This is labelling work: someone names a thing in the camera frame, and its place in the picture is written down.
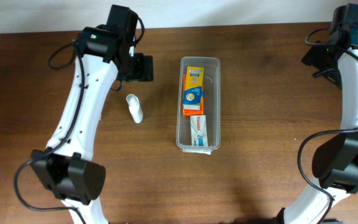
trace small white tube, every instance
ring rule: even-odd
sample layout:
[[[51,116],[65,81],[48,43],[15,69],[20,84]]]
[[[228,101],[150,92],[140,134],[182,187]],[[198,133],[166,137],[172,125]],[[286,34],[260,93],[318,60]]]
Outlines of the small white tube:
[[[139,124],[143,119],[143,111],[140,107],[139,99],[135,95],[129,94],[127,95],[127,102],[132,118],[134,119],[135,123]]]

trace wood surface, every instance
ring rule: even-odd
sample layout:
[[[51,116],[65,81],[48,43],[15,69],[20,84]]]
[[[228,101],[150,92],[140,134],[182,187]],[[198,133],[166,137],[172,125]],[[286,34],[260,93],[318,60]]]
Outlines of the wood surface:
[[[101,194],[111,223],[229,223],[272,218],[294,202],[306,182],[296,166],[302,140],[341,123],[341,90],[313,79],[300,60],[307,33],[327,23],[147,29],[136,51],[154,58],[151,83],[125,83],[110,92],[94,144],[107,170]],[[44,149],[60,119],[73,66],[54,71],[52,52],[78,32],[0,34],[0,223],[71,223],[68,212],[33,212],[12,187],[15,170],[33,149]],[[221,61],[221,147],[211,156],[175,144],[180,60]],[[140,99],[135,124],[125,97]],[[303,165],[311,176],[312,140]],[[20,176],[28,202],[60,206],[31,169]],[[358,223],[358,194],[329,213]]]

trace white wall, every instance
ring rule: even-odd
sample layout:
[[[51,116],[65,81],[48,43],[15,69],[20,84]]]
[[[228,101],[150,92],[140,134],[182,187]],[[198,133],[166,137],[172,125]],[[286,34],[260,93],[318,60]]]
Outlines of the white wall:
[[[345,0],[0,0],[0,33],[82,30],[105,24],[111,4],[146,28],[331,21]]]

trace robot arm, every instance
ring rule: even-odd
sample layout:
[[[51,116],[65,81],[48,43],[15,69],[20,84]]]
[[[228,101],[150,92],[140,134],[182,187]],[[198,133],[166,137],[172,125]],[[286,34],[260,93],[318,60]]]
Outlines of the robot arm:
[[[358,56],[358,5],[339,7],[334,13],[331,43],[349,48]],[[312,47],[302,60],[319,69],[314,77],[324,76],[342,88],[341,129],[358,128],[358,61],[324,47]],[[358,192],[358,133],[338,134],[314,154],[312,183],[330,193],[333,204]],[[330,198],[311,185],[298,200],[279,213],[278,222],[285,224],[319,223],[330,209]]]
[[[70,208],[75,223],[108,223],[99,199],[106,169],[91,162],[94,136],[104,101],[115,80],[153,80],[152,57],[134,54],[140,40],[134,40],[137,21],[142,25],[141,38],[144,27],[138,15],[128,7],[113,5],[106,25],[86,27],[73,42],[77,54],[75,74],[60,122],[47,143],[47,150],[33,150],[31,160],[15,174],[16,194],[27,208],[64,209],[35,208],[24,201],[17,188],[17,178],[30,164],[43,186]]]

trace bottle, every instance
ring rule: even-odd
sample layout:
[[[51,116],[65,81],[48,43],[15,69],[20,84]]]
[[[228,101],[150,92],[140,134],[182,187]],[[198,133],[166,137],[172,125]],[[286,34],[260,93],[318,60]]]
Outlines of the bottle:
[[[143,119],[143,111],[140,107],[139,99],[135,95],[129,94],[127,95],[127,102],[132,118],[134,119],[135,123],[139,124]]]

